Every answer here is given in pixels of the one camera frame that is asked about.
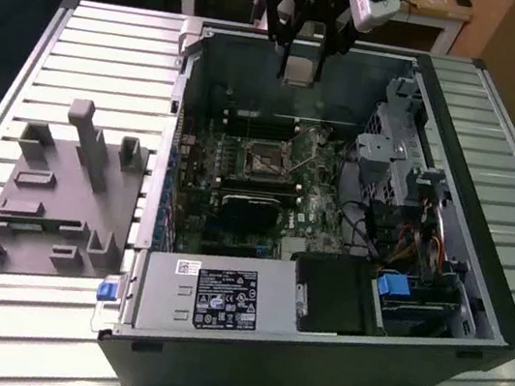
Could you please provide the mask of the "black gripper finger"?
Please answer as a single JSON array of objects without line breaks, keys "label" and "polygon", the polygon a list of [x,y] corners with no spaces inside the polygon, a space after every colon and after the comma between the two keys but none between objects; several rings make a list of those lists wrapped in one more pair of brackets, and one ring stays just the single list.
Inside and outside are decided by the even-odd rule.
[{"label": "black gripper finger", "polygon": [[320,82],[323,66],[329,56],[347,54],[353,46],[357,37],[357,30],[353,24],[350,9],[345,9],[340,14],[332,14],[324,22],[324,34],[322,41],[320,41],[313,82]]},{"label": "black gripper finger", "polygon": [[282,50],[276,77],[282,78],[287,68],[291,45],[299,32],[297,20],[303,0],[264,0],[268,38]]}]

